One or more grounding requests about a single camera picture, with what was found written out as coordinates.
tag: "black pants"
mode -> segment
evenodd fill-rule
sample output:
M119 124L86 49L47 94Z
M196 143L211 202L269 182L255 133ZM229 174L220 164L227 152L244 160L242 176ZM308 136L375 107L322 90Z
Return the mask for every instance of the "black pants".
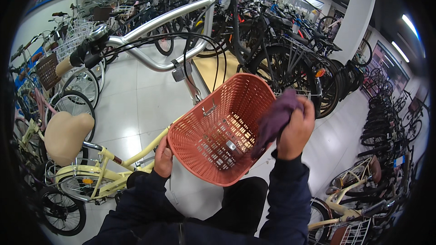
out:
M134 172L127 179L127 188L134 186L134 178L147 174ZM224 188L221 209L206 220L185 218L167 201L164 213L167 222L189 221L244 235L254 235L265 205L268 184L260 177L250 177Z

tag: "dark blue sleeve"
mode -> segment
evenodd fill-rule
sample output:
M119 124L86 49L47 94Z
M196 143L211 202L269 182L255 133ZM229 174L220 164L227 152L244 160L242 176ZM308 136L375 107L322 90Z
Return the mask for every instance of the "dark blue sleeve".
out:
M165 212L161 212L160 207L168 204L165 196L166 180L154 170L148 176L136 177L135 186L125 190L115 211L111 210L106 215L99 234L123 231L162 220Z
M260 238L273 244L307 244L310 221L309 169L301 163L301 155L291 161L277 158L270 173L268 219L260 230Z

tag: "navy jacket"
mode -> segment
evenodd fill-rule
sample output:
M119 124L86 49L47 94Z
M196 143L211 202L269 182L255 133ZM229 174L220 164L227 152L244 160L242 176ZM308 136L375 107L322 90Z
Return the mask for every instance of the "navy jacket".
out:
M124 191L116 210L109 211L100 232L84 244L307 244L310 220L309 169L301 155L292 160L277 159L270 173L267 222L259 238L222 231L192 222L167 223L166 214L157 212L168 199L166 178L155 171L135 180Z

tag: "orange reflector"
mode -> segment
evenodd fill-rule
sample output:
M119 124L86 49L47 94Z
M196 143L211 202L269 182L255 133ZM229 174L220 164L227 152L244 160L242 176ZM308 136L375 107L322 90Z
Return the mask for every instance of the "orange reflector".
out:
M317 77L317 78L322 77L325 73L326 73L326 70L322 67L322 68L318 69L315 77Z
M91 179L82 179L82 183L84 184L92 184L94 181Z

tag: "bicycle light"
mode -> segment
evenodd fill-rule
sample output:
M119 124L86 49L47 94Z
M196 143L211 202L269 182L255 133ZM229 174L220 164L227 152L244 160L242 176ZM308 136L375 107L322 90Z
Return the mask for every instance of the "bicycle light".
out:
M326 70L325 70L325 68L322 67L322 68L318 69L317 73L315 74L315 77L317 77L317 78L322 77L322 76L324 76L325 73L326 73Z

